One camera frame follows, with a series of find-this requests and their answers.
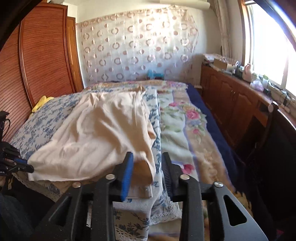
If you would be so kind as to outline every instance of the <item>wooden wardrobe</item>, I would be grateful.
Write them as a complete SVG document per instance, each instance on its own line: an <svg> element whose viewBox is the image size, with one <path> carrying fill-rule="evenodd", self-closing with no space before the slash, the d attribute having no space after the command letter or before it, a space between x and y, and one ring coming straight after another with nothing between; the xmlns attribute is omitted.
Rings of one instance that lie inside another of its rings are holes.
<svg viewBox="0 0 296 241"><path fill-rule="evenodd" d="M0 51L0 110L11 120L3 140L12 138L43 95L82 89L75 19L67 17L67 6L38 4Z"/></svg>
<svg viewBox="0 0 296 241"><path fill-rule="evenodd" d="M71 71L69 40L67 6L40 3L21 22L20 66L32 106L43 95L57 97L82 90L81 78Z"/></svg>

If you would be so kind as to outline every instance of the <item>teal object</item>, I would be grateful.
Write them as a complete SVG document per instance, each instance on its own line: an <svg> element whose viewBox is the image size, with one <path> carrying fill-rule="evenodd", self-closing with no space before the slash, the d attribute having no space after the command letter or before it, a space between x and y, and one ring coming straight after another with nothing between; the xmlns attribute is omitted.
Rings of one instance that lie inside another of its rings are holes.
<svg viewBox="0 0 296 241"><path fill-rule="evenodd" d="M158 79L158 80L164 80L165 75L161 74L161 73L153 73L153 71L150 69L148 70L146 79L148 80L154 80L154 79Z"/></svg>

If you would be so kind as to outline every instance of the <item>cream towel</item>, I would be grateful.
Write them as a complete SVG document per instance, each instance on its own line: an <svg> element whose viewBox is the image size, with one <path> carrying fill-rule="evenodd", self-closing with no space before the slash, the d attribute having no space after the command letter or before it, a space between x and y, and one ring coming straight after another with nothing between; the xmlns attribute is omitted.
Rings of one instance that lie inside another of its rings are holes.
<svg viewBox="0 0 296 241"><path fill-rule="evenodd" d="M76 181L101 177L127 151L134 154L132 184L149 185L155 175L155 141L144 90L88 93L64 120L51 141L28 160L30 181Z"/></svg>

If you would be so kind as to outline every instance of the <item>plastic bag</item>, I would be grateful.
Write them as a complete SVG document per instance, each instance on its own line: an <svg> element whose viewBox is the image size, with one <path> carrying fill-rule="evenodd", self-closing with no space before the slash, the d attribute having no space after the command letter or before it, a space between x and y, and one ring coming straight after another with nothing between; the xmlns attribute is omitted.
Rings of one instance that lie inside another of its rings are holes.
<svg viewBox="0 0 296 241"><path fill-rule="evenodd" d="M250 83L250 87L254 90L258 90L261 92L263 92L263 90L264 90L263 85L260 80L254 80L252 83Z"/></svg>

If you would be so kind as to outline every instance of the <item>black chair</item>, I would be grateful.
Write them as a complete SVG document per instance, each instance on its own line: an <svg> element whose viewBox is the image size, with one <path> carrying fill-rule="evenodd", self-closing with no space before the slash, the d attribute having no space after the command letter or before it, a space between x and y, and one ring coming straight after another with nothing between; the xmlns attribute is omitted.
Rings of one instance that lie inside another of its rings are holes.
<svg viewBox="0 0 296 241"><path fill-rule="evenodd" d="M275 227L283 231L295 227L296 127L275 102L268 111L267 127L248 158L246 178L252 187L252 205L258 213L267 214L256 213L257 222L265 226L268 234L261 228L271 239Z"/></svg>

